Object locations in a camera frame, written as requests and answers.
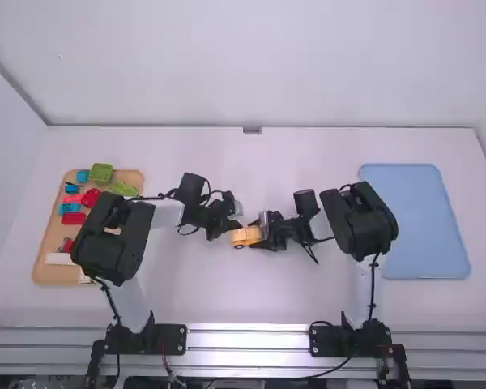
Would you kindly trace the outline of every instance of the green toy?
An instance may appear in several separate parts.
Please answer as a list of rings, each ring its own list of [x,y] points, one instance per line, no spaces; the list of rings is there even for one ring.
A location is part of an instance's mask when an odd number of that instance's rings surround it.
[[[88,180],[94,181],[97,185],[108,185],[113,176],[113,166],[111,164],[94,164]]]
[[[122,181],[115,181],[112,185],[109,186],[108,191],[121,196],[130,196],[130,197],[138,197],[139,191],[137,188],[126,184]]]

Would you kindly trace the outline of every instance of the aluminum rail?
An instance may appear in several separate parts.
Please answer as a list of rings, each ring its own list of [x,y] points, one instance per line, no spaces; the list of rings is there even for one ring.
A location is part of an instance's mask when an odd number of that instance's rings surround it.
[[[168,362],[187,377],[297,378],[320,373],[341,358],[313,358],[306,325],[190,324],[187,352]],[[85,374],[104,328],[0,327],[0,374]],[[486,380],[486,332],[394,331],[405,344],[414,379]],[[103,375],[117,372],[106,356]],[[165,376],[159,356],[121,356],[122,375]],[[370,358],[353,358],[325,378],[375,378]]]

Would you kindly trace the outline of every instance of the cork board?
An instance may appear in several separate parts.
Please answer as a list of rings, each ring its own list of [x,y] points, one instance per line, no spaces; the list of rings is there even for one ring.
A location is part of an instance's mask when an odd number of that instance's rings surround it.
[[[65,182],[76,182],[75,175],[79,170],[72,169],[65,173],[62,183],[59,186],[59,192],[54,205],[52,213],[45,230],[45,235],[41,241],[40,250],[36,258],[36,263],[32,270],[32,281],[37,285],[47,286],[76,286],[79,285],[80,268],[77,265],[54,265],[46,264],[45,256],[49,253],[58,251],[62,245],[63,239],[69,237],[75,239],[81,225],[65,225],[61,223],[61,217],[58,215],[58,207],[66,195],[64,188]],[[144,176],[138,170],[114,170],[112,182],[124,181],[126,184],[132,185],[142,194]],[[108,186],[98,186],[95,182],[87,182],[81,188],[80,194],[86,193],[91,188],[97,188],[101,191],[107,190]],[[81,206],[81,212],[88,214],[90,209]]]

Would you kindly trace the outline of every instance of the blue mat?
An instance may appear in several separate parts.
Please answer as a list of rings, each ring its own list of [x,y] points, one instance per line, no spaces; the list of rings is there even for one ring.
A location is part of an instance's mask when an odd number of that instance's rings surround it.
[[[471,267],[439,169],[434,165],[366,164],[368,181],[396,216],[399,236],[386,255],[388,279],[464,279]]]

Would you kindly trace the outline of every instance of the white wall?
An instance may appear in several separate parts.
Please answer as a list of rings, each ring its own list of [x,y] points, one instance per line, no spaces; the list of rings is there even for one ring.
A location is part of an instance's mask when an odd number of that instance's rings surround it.
[[[446,125],[486,150],[486,0],[0,0],[56,123]]]
[[[46,131],[0,75],[0,254]]]

